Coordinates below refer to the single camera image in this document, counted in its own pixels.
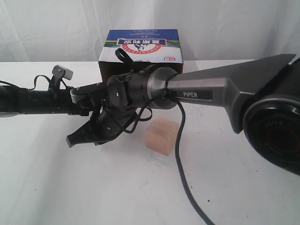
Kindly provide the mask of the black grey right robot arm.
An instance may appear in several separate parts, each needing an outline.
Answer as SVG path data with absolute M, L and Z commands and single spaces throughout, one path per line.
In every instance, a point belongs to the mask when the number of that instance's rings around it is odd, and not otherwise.
M 96 95 L 94 115 L 67 136 L 69 147 L 116 139 L 136 110 L 168 110 L 176 102 L 226 110 L 235 133 L 270 163 L 300 173 L 300 61 L 280 54 L 229 66 L 178 74 L 150 66 L 111 76 Z

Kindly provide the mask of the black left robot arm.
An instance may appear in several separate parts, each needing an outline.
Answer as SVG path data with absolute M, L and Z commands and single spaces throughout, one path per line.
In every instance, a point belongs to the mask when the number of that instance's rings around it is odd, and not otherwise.
M 79 115 L 80 109 L 72 102 L 68 89 L 52 92 L 1 86 L 0 116 L 13 117 L 21 114 Z

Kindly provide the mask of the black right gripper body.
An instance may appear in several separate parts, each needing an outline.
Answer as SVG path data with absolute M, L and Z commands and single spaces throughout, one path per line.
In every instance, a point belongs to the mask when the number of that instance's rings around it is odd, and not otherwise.
M 116 139 L 137 117 L 136 107 L 129 107 L 124 111 L 117 109 L 110 103 L 103 103 L 103 110 L 92 125 L 98 139 Z

